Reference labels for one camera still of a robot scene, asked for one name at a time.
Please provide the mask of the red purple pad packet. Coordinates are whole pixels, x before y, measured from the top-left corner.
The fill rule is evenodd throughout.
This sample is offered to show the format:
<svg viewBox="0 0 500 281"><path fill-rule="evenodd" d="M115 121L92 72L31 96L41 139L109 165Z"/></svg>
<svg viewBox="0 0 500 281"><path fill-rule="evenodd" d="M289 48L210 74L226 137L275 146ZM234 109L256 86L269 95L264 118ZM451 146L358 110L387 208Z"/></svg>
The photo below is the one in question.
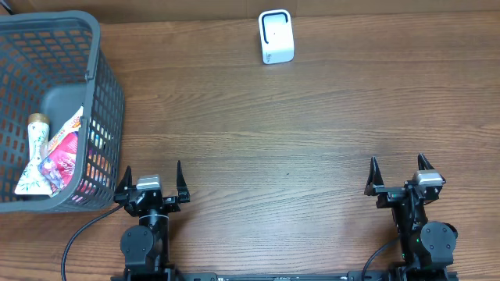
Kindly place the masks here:
<svg viewBox="0 0 500 281"><path fill-rule="evenodd" d="M52 196L65 189L73 178L78 148L78 132L56 134L48 142L47 156L38 171L49 182Z"/></svg>

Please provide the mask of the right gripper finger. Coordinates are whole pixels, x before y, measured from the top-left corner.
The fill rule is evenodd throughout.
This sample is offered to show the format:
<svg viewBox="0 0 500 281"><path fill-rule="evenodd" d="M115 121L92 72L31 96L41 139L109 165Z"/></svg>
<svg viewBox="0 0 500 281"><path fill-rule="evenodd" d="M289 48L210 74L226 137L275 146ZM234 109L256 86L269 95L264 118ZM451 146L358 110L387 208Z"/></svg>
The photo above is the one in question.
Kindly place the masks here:
<svg viewBox="0 0 500 281"><path fill-rule="evenodd" d="M434 167L427 160L423 153L419 153L417 156L418 170L432 170Z"/></svg>
<svg viewBox="0 0 500 281"><path fill-rule="evenodd" d="M365 194L377 194L378 188L384 188L384 181L380 173L377 159L373 156L370 159L370 172L365 187Z"/></svg>

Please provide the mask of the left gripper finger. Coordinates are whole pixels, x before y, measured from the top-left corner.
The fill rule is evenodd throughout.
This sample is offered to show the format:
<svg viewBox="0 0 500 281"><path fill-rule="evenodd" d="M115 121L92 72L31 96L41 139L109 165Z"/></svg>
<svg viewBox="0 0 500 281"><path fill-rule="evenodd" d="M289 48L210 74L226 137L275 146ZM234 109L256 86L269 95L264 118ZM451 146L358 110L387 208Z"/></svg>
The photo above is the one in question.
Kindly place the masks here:
<svg viewBox="0 0 500 281"><path fill-rule="evenodd" d="M182 172L181 162L177 162L177 178L176 187L178 197L190 197L188 186L185 182L184 175Z"/></svg>
<svg viewBox="0 0 500 281"><path fill-rule="evenodd" d="M123 174L121 181L118 183L115 189L115 194L123 194L131 184L132 184L132 173L131 173L131 167L128 165L125 169L125 173Z"/></svg>

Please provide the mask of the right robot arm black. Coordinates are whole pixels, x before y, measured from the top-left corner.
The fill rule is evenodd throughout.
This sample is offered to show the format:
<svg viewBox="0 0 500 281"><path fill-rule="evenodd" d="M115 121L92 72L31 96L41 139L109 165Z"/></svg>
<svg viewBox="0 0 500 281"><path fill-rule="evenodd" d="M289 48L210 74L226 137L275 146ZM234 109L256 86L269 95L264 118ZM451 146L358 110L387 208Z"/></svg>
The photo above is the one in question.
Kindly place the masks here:
<svg viewBox="0 0 500 281"><path fill-rule="evenodd" d="M450 280L447 267L454 262L457 229L444 222L431 222L425 207L439 199L446 179L424 154L417 157L418 169L401 187L386 187L377 163L370 159L364 194L377 197L378 208L392 211L402 259L388 270L391 280Z"/></svg>

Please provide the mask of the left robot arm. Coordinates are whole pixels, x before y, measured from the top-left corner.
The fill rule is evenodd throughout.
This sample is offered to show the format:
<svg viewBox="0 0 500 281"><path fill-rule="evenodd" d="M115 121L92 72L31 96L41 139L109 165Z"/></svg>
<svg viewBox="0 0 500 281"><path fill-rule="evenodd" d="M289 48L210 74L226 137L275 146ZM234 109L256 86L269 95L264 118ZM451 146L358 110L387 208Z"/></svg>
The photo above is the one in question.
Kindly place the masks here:
<svg viewBox="0 0 500 281"><path fill-rule="evenodd" d="M114 201L138 224L127 229L120 238L125 266L112 280L175 280L176 266L170 263L169 214L180 211L190 201L181 163L177 163L177 194L163 196L158 175L142 176L133 183L128 167L115 190Z"/></svg>

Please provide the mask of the white tube with gold cap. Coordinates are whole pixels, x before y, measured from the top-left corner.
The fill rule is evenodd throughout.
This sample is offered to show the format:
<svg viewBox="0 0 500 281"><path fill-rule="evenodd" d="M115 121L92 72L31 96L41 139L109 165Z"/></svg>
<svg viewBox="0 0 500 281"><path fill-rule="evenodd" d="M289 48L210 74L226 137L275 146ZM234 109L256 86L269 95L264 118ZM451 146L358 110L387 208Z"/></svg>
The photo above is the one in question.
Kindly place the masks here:
<svg viewBox="0 0 500 281"><path fill-rule="evenodd" d="M50 181L38 170L38 166L47 153L49 123L49 118L41 113L33 113L28 117L29 161L16 185L16 195L50 195L52 193Z"/></svg>

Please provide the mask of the orange yellow snack bag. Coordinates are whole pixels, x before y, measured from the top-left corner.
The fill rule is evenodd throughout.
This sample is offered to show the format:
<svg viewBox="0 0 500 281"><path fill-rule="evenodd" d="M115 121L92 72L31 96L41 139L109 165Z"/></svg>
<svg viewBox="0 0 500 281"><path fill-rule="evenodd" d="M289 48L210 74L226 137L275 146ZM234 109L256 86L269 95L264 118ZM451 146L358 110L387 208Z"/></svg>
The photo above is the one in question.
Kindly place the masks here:
<svg viewBox="0 0 500 281"><path fill-rule="evenodd" d="M81 127L80 118L83 115L84 106L82 105L73 116L68 119L59 131L52 137L52 139L48 142L47 153L52 153L59 144L63 141L63 139L69 135L70 133L78 132Z"/></svg>

